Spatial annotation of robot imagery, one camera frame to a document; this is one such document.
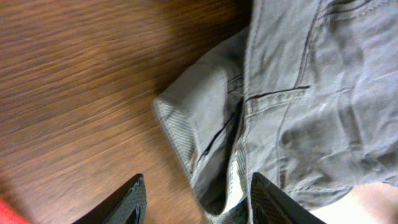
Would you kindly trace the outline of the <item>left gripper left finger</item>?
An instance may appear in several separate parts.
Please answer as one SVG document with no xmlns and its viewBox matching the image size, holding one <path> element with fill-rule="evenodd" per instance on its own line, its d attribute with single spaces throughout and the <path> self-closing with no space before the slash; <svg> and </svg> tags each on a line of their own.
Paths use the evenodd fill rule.
<svg viewBox="0 0 398 224">
<path fill-rule="evenodd" d="M 146 208 L 144 176 L 136 174 L 73 224 L 143 224 Z"/>
</svg>

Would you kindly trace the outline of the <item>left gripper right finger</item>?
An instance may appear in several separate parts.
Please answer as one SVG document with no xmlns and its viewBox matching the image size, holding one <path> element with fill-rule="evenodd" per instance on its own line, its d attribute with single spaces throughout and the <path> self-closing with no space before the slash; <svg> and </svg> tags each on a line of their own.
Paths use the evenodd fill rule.
<svg viewBox="0 0 398 224">
<path fill-rule="evenodd" d="M 250 193 L 255 224 L 325 224 L 258 172 L 252 175 Z"/>
</svg>

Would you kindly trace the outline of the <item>grey shorts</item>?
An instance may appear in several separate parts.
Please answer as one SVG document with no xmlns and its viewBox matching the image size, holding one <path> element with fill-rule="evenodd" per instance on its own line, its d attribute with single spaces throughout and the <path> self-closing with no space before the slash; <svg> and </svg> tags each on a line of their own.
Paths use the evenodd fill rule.
<svg viewBox="0 0 398 224">
<path fill-rule="evenodd" d="M 253 223 L 255 172 L 308 210 L 396 186 L 397 2 L 254 1 L 154 106 L 212 223 Z"/>
</svg>

